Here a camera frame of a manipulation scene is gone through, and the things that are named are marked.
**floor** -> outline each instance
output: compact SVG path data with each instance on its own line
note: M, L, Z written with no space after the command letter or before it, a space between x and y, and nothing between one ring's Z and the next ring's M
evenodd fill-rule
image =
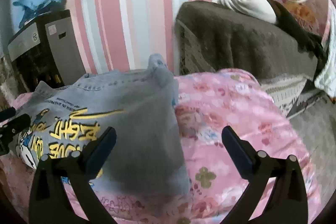
M322 99L290 122L316 165L324 206L336 189L336 105Z

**black clamp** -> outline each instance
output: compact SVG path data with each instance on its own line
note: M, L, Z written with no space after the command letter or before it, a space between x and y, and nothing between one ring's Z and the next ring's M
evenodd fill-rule
M3 122L11 117L14 117L16 110L14 107L5 109L0 112L0 122ZM28 114L20 115L15 119L6 123L0 128L0 156L8 154L8 145L13 141L16 134L30 126L30 117Z
M44 154L39 161L29 200L29 222L116 224L95 195L89 180L97 177L117 141L109 127L95 141L67 158L51 159ZM89 221L77 216L70 205L60 177L68 177L76 197Z
M276 159L269 157L265 151L256 152L230 126L223 129L222 142L241 177L248 180L249 185L221 224L308 223L305 182L296 156ZM276 180L263 213L249 220L268 179L272 177Z

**brown blanket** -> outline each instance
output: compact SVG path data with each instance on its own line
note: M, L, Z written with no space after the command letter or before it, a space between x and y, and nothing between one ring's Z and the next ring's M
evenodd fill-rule
M252 73L258 80L275 78L281 74L305 74L313 78L317 58L298 50L296 40L263 20L224 9L216 3L192 1L182 4L176 25L182 23L195 36L196 56L203 64L198 71L240 68ZM175 28L181 44L182 73L190 73L184 66L184 52L190 49L182 28Z

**white pillow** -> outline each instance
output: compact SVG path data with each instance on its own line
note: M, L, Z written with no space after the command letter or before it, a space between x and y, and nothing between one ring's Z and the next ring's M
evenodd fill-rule
M241 12L272 24L275 24L277 17L267 0L218 0L227 8Z

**pink bedding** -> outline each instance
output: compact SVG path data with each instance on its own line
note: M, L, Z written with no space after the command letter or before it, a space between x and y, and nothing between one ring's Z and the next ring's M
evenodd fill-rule
M309 223L320 212L320 187L314 166L302 140L288 120L261 91L256 79L239 69L177 77L179 104L176 116L190 177L190 192L174 197L115 195L108 190L96 195L119 223L220 223L242 195L248 182L240 178L221 143L221 130L230 125L255 150L271 157L298 157L305 180ZM29 95L19 98L27 100ZM34 171L14 155L0 157L0 181L9 198L27 220L28 199ZM252 217L261 214L270 196L270 179ZM75 212L85 218L70 185L65 185Z

